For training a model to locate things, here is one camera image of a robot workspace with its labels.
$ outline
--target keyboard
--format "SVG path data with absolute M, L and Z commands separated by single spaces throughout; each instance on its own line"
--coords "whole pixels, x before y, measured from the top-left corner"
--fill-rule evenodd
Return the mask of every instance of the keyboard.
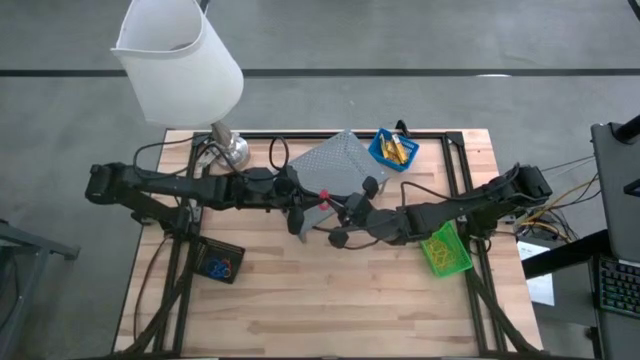
M 640 267 L 604 257 L 597 261 L 597 306 L 640 319 Z

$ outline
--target white lamp shade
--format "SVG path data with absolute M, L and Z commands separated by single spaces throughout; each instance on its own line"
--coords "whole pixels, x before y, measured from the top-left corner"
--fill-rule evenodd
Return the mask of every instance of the white lamp shade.
M 149 122 L 212 124 L 240 100 L 242 71 L 195 0 L 133 0 L 111 51 Z

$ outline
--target blue container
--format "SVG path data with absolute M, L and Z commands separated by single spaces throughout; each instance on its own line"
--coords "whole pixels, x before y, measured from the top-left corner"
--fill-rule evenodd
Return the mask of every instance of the blue container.
M 392 132 L 387 130 L 387 129 L 380 129 L 378 130 L 378 133 L 376 134 L 376 137 L 373 139 L 373 141 L 371 141 L 371 145 L 369 145 L 369 153 L 381 164 L 387 165 L 388 167 L 396 170 L 396 171 L 400 171 L 403 172 L 405 170 L 407 170 L 409 168 L 409 166 L 411 166 L 411 163 L 413 162 L 413 159 L 416 157 L 416 154 L 418 153 L 418 149 L 420 148 L 420 145 L 414 143 L 413 141 L 398 135 L 398 137 L 400 138 L 400 142 L 402 143 L 402 145 L 404 146 L 404 151 L 407 152 L 407 156 L 409 157 L 409 161 L 407 161 L 406 164 L 396 164 L 391 160 L 387 160 L 384 158 L 384 155 L 382 155 L 382 149 L 380 148 L 380 134 L 382 134 L 382 136 L 384 137 L 384 139 L 386 141 L 393 141 L 391 140 L 391 134 Z

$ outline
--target gray floor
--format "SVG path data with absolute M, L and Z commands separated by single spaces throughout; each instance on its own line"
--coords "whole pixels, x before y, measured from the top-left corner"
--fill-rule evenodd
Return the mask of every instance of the gray floor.
M 0 3 L 0 69 L 119 68 L 109 47 L 127 4 Z M 626 0 L 214 0 L 208 16 L 243 68 L 640 67 L 640 22 Z M 638 93 L 637 77 L 250 79 L 227 123 L 489 128 L 505 170 L 591 154 L 589 125 L 637 115 Z M 0 78 L 0 218 L 82 246 L 75 263 L 49 265 L 21 357 L 109 351 L 140 227 L 124 208 L 84 199 L 88 170 L 129 163 L 163 132 L 142 121 L 124 78 Z M 142 165 L 157 159 L 149 151 Z M 591 164 L 549 181 L 560 193 L 594 173 Z M 598 200 L 566 215 L 581 235 L 605 226 Z M 590 345 L 568 324 L 590 323 L 567 305 L 585 291 L 574 276 L 556 276 L 558 306 L 536 314 L 547 349 L 583 356 Z

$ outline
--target wooden table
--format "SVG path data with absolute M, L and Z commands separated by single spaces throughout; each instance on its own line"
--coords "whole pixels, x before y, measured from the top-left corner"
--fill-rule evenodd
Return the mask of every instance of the wooden table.
M 489 132 L 461 131 L 473 184 L 478 186 L 498 175 Z M 169 131 L 166 140 L 191 135 Z M 292 158 L 319 142 L 289 140 Z M 420 151 L 410 170 L 402 174 L 389 170 L 391 179 L 385 192 L 374 200 L 377 207 L 394 208 L 400 204 L 402 180 L 449 193 L 441 145 L 433 140 L 419 142 Z M 249 144 L 249 166 L 266 166 L 268 141 L 251 140 Z M 182 168 L 189 149 L 188 143 L 165 146 L 158 170 Z M 276 154 L 276 161 L 282 161 L 283 154 Z M 173 198 L 158 198 L 175 204 Z M 425 201 L 440 200 L 408 189 L 409 203 Z M 285 218 L 278 212 L 205 210 L 203 219 L 203 236 L 245 247 L 246 255 L 233 285 L 194 277 L 183 356 L 477 354 L 464 276 L 436 278 L 417 244 L 392 247 L 381 243 L 359 251 L 337 250 L 329 245 L 327 234 L 316 231 L 308 233 L 307 244 L 302 244 L 287 232 Z M 331 225 L 332 221 L 335 219 L 323 225 Z M 162 239 L 159 227 L 147 227 L 142 233 L 116 350 L 132 342 L 134 304 L 149 260 Z M 366 234 L 359 234 L 351 237 L 350 244 L 368 241 L 371 239 Z M 508 235 L 495 236 L 492 242 L 489 259 L 498 302 L 525 338 L 541 348 L 516 243 Z M 147 283 L 138 331 L 160 303 L 169 248 L 165 245 Z M 484 310 L 485 328 L 492 344 L 490 321 Z M 171 344 L 172 325 L 167 339 Z

